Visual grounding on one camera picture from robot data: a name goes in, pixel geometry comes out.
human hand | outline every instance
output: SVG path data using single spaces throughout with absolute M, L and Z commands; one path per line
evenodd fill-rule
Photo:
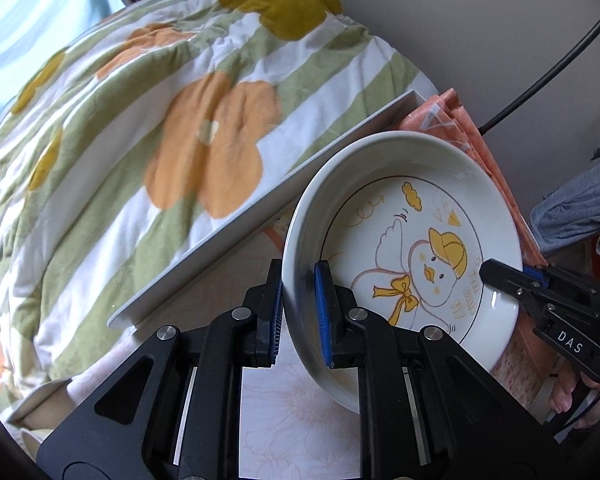
M 600 393 L 600 383 L 595 383 L 589 379 L 585 374 L 580 374 L 582 381 L 591 389 L 596 390 Z M 573 399 L 571 394 L 574 391 L 578 378 L 576 373 L 573 371 L 571 364 L 566 362 L 560 370 L 558 380 L 555 382 L 554 389 L 549 397 L 549 407 L 556 413 L 563 413 L 571 408 Z M 589 410 L 585 416 L 583 416 L 576 424 L 574 428 L 582 430 L 583 428 L 590 428 L 597 421 L 600 420 L 600 400 L 596 405 Z

floral blanket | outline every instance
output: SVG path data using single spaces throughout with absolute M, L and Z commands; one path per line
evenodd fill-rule
M 54 54 L 0 113 L 0 412 L 418 74 L 339 0 L 142 0 Z

metal screw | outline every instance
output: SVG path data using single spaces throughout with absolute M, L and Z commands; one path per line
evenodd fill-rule
M 439 339 L 442 339 L 442 330 L 437 326 L 427 326 L 426 329 L 424 329 L 424 337 L 429 341 L 438 341 Z
M 231 313 L 231 317 L 237 319 L 238 321 L 242 319 L 248 319 L 251 315 L 251 309 L 245 306 L 239 306 L 238 308 L 234 308 L 234 311 Z
M 349 310 L 349 317 L 353 320 L 353 321 L 362 321 L 364 319 L 366 319 L 366 316 L 368 316 L 368 313 L 366 312 L 366 310 L 364 308 L 352 308 L 351 310 Z
M 155 335 L 158 336 L 158 339 L 167 341 L 176 335 L 176 329 L 174 326 L 171 326 L 171 325 L 161 326 L 158 329 L 158 332 L 155 333 Z

bowl rim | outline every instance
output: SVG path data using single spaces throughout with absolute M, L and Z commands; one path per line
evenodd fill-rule
M 289 308 L 290 304 L 297 303 L 297 292 L 300 281 L 300 265 L 301 262 L 297 257 L 296 253 L 298 253 L 298 244 L 300 240 L 303 238 L 304 231 L 302 228 L 302 224 L 304 223 L 305 217 L 308 215 L 309 211 L 312 209 L 312 205 L 315 203 L 315 200 L 318 197 L 320 188 L 324 185 L 325 181 L 327 181 L 331 175 L 337 170 L 337 168 L 343 164 L 348 158 L 352 157 L 354 154 L 360 152 L 361 150 L 366 150 L 370 146 L 375 144 L 381 144 L 384 142 L 390 142 L 391 140 L 397 139 L 417 139 L 418 142 L 425 142 L 432 145 L 435 145 L 437 148 L 440 148 L 446 151 L 450 156 L 455 156 L 460 159 L 464 159 L 464 162 L 470 166 L 473 166 L 475 169 L 480 169 L 478 175 L 478 179 L 483 179 L 487 186 L 493 186 L 499 196 L 501 203 L 500 206 L 507 211 L 507 218 L 510 222 L 510 230 L 517 235 L 517 229 L 515 227 L 513 218 L 511 217 L 510 209 L 507 205 L 506 200 L 497 189 L 491 177 L 480 167 L 470 156 L 468 156 L 463 150 L 459 149 L 456 146 L 453 146 L 451 143 L 446 140 L 439 139 L 429 134 L 424 134 L 421 132 L 414 132 L 409 130 L 391 130 L 386 132 L 378 132 L 375 134 L 371 134 L 369 136 L 363 137 L 362 139 L 356 140 L 352 142 L 349 146 L 346 146 L 334 156 L 332 156 L 327 163 L 314 176 L 311 180 L 307 188 L 304 190 L 304 193 L 300 197 L 298 205 L 294 211 L 291 222 L 289 224 L 286 241 L 285 241 L 285 249 L 283 252 L 283 263 L 282 263 L 282 282 L 283 282 L 283 297 L 285 300 L 285 319 L 286 324 L 288 326 L 289 334 L 291 336 L 292 343 L 298 353 L 300 360 L 304 368 L 309 372 L 311 377 L 318 383 L 318 385 L 325 390 L 336 402 L 342 404 L 346 408 L 350 410 L 357 411 L 358 407 L 349 405 L 348 403 L 343 402 L 342 399 L 337 398 L 336 395 L 332 392 L 330 388 L 330 384 L 332 387 L 336 389 L 341 389 L 342 386 L 338 384 L 338 381 L 334 378 L 333 370 L 329 370 L 324 366 L 322 360 L 317 359 L 317 356 L 312 351 L 311 346 L 307 342 L 307 333 L 306 328 L 304 326 L 304 320 L 302 319 L 301 308 L 298 306 L 294 306 Z M 520 250 L 520 245 L 517 244 L 516 254 L 513 255 L 513 259 L 515 259 L 515 267 L 522 269 L 522 250 Z M 508 333 L 508 337 L 506 339 L 503 338 L 503 344 L 500 347 L 500 351 L 497 357 L 493 360 L 493 365 L 497 363 L 498 359 L 501 357 L 502 353 L 505 351 L 510 338 L 515 330 L 516 319 L 518 317 L 518 302 L 511 299 L 514 302 L 515 306 L 515 315 L 512 315 L 512 323 L 510 324 L 509 329 L 506 329 Z

white ceramic bowl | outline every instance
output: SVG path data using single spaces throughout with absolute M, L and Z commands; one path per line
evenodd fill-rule
M 484 286 L 489 258 L 522 268 L 509 209 L 461 150 L 416 132 L 383 132 L 337 153 L 305 190 L 282 264 L 285 315 L 306 369 L 333 399 L 358 410 L 356 370 L 330 370 L 320 352 L 314 264 L 360 306 L 404 328 L 435 324 L 484 368 L 496 364 L 518 302 Z

